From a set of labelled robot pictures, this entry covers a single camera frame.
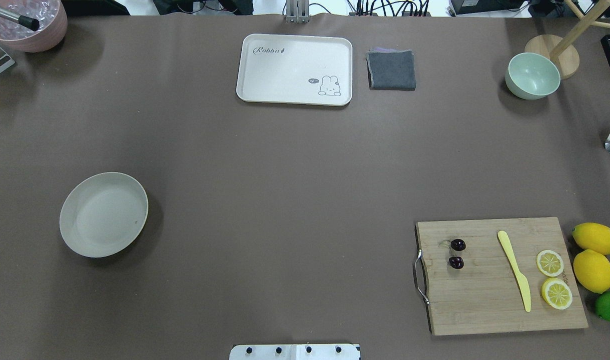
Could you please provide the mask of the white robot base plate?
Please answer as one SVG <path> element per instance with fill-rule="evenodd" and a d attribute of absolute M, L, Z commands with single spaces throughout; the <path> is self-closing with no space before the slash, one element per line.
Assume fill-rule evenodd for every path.
<path fill-rule="evenodd" d="M 360 360 L 357 344 L 303 343 L 303 344 L 239 344 L 232 347 L 230 360 Z"/>

